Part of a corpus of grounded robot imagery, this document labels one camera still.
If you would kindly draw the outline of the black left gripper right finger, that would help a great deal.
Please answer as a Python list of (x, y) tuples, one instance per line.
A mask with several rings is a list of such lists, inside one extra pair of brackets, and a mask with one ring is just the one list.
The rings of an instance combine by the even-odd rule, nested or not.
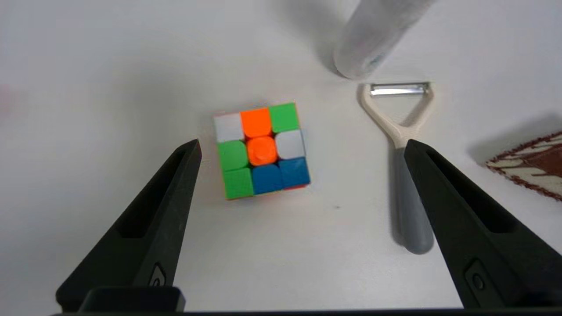
[(556, 250), (432, 147), (404, 155), (464, 308), (561, 308)]

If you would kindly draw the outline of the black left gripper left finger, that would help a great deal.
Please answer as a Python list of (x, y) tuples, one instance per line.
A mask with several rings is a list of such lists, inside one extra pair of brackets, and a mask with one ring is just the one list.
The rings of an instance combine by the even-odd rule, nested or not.
[(56, 291), (64, 313), (182, 312), (173, 286), (202, 160), (180, 145)]

